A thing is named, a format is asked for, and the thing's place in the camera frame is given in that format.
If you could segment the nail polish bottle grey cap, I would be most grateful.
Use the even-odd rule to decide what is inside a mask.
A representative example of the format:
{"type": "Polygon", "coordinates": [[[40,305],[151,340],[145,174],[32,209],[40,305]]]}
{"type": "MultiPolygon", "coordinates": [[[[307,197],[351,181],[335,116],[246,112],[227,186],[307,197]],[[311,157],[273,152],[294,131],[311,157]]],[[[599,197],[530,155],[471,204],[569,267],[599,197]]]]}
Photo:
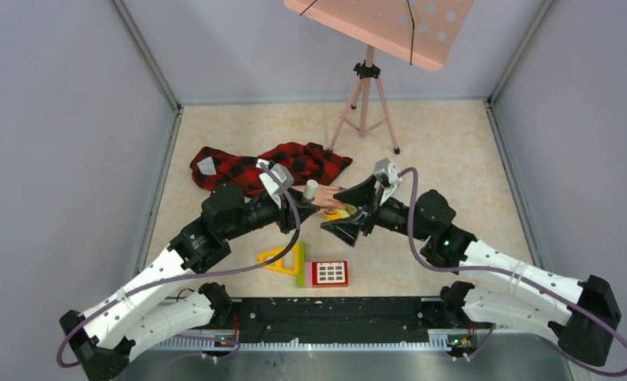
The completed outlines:
{"type": "Polygon", "coordinates": [[[306,182],[304,190],[302,191],[302,201],[313,203],[317,195],[317,189],[318,182],[316,180],[309,179],[306,182]]]}

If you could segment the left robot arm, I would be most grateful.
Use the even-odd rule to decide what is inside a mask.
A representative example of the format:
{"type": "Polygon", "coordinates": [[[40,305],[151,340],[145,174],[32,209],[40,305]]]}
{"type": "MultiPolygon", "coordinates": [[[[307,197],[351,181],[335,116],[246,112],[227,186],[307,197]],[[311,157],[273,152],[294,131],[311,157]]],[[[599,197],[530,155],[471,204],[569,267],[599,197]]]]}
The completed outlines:
{"type": "Polygon", "coordinates": [[[203,325],[221,328],[230,321],[231,300],[216,284],[180,302],[159,304],[176,289],[200,277],[229,253],[229,241],[276,224],[297,232],[310,215],[317,182],[283,193],[274,185],[250,202],[234,183],[217,187],[202,203],[199,218],[185,226],[142,272],[96,306],[70,310],[60,319],[69,346],[89,380],[111,380],[141,353],[182,331],[203,325]]]}

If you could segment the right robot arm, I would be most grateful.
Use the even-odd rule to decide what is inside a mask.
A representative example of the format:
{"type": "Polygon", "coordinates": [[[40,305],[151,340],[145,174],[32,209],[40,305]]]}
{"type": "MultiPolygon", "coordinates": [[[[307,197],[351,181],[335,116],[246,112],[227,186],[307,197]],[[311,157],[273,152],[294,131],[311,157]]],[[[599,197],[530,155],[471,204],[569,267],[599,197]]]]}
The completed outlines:
{"type": "Polygon", "coordinates": [[[441,295],[449,325],[504,325],[540,337],[589,370],[606,364],[621,311],[603,278],[558,275],[492,248],[455,225],[455,210],[436,190],[413,192],[403,203],[371,177],[338,198],[356,211],[323,222],[323,230],[348,245],[376,227],[400,233],[420,265],[459,276],[441,295]],[[415,248],[418,241],[423,248],[415,248]]]}

